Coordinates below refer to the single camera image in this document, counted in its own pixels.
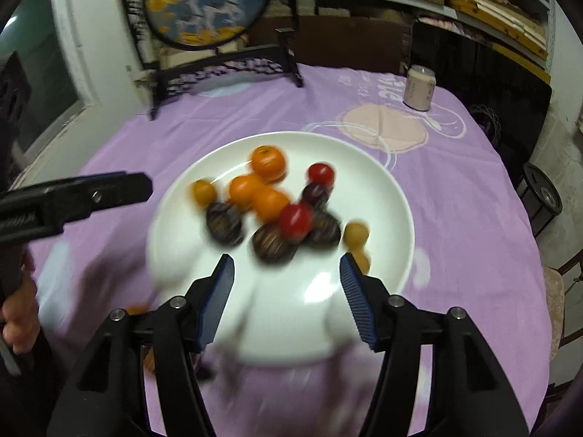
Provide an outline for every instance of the screw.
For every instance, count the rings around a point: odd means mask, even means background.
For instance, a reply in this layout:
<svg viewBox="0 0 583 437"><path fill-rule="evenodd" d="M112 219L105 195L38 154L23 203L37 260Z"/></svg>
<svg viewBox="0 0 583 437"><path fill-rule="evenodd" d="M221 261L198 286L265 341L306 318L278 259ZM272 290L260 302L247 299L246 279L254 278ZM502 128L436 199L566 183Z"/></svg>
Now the screw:
<svg viewBox="0 0 583 437"><path fill-rule="evenodd" d="M113 320L114 322L117 322L117 321L123 319L124 316L125 316L124 309L116 309L116 310L111 312L110 319Z"/></svg>
<svg viewBox="0 0 583 437"><path fill-rule="evenodd" d="M450 314L453 315L456 319L465 319L467 317L467 313L461 307L452 307L450 310Z"/></svg>
<svg viewBox="0 0 583 437"><path fill-rule="evenodd" d="M393 307L402 307L404 305L404 299L401 296L393 295L389 297L389 304Z"/></svg>
<svg viewBox="0 0 583 437"><path fill-rule="evenodd" d="M186 299L182 296L174 296L170 299L170 307L174 309L181 309L186 305Z"/></svg>

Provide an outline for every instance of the table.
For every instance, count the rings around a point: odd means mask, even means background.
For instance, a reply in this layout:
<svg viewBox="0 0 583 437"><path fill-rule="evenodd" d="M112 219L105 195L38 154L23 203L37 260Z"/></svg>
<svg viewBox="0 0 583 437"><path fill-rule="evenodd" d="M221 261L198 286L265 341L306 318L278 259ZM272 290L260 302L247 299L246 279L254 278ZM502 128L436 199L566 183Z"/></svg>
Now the table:
<svg viewBox="0 0 583 437"><path fill-rule="evenodd" d="M148 276L148 226L164 192L193 162L256 133L307 130L348 140L379 159L413 213L416 248L404 296L418 308L463 306L495 352L534 424L549 378L551 326L540 257L527 215L498 154L451 93L432 109L402 103L403 78L301 66L305 87L285 78L238 83L136 115L81 174L145 171L149 202L94 214L56 239L33 245L41 316L72 362L108 312L157 305ZM217 435L354 437L382 356L355 344L327 361L294 369L243 367L213 346L216 378L202 394ZM410 432L425 425L431 350L424 347ZM147 383L153 429L163 431L156 388Z"/></svg>

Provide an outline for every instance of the white wall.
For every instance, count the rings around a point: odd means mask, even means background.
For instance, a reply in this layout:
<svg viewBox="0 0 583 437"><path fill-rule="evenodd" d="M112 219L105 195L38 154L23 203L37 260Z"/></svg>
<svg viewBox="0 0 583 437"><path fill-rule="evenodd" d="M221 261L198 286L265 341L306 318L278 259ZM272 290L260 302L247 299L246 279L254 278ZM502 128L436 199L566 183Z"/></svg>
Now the white wall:
<svg viewBox="0 0 583 437"><path fill-rule="evenodd" d="M119 0L69 0L79 52L96 105L82 113L39 156L26 183L71 176L147 102L132 82L137 57Z"/></svg>
<svg viewBox="0 0 583 437"><path fill-rule="evenodd" d="M583 134L576 121L583 101L583 45L557 6L555 52L551 66L553 98L531 161L553 181L563 213L538 237L543 264L559 267L583 248ZM581 271L566 278L566 287ZM583 327L583 284L566 298L566 333ZM561 349L551 363L550 381L572 379L583 363L583 339Z"/></svg>

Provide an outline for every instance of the black metal rack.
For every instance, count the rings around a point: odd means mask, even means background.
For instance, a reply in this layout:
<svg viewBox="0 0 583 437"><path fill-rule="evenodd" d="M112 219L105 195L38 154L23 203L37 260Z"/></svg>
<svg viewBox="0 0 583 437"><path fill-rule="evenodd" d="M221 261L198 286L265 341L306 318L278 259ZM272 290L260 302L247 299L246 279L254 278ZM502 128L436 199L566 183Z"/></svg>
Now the black metal rack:
<svg viewBox="0 0 583 437"><path fill-rule="evenodd" d="M233 72L289 74L297 87L304 85L295 55L290 50L290 40L300 25L297 0L282 0L291 9L292 27L278 30L278 44L246 48L228 54L221 54L219 48L215 48L214 56L169 69L162 69L157 58L153 42L155 36L148 27L143 0L120 1L142 69L150 72L152 119L156 118L160 106L166 100L189 92L202 80Z"/></svg>

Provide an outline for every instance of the white horse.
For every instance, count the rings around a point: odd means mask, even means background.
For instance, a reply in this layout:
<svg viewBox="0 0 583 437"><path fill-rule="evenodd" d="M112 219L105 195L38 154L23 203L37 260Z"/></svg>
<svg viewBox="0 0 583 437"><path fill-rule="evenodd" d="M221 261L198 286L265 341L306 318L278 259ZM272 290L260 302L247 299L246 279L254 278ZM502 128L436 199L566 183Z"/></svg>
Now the white horse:
<svg viewBox="0 0 583 437"><path fill-rule="evenodd" d="M198 0L188 0L187 5L190 6L190 11L192 15L190 20L188 21L185 20L176 21L176 28L179 34L185 32L187 26L194 26L195 27L194 32L198 33L200 31L200 28L202 27L203 20L205 20L205 16L202 14L202 11L200 11L200 7L198 6Z"/></svg>
<svg viewBox="0 0 583 437"><path fill-rule="evenodd" d="M227 14L227 23L235 24L244 16L243 10L239 8L238 0L224 0L223 6L217 8L217 13Z"/></svg>

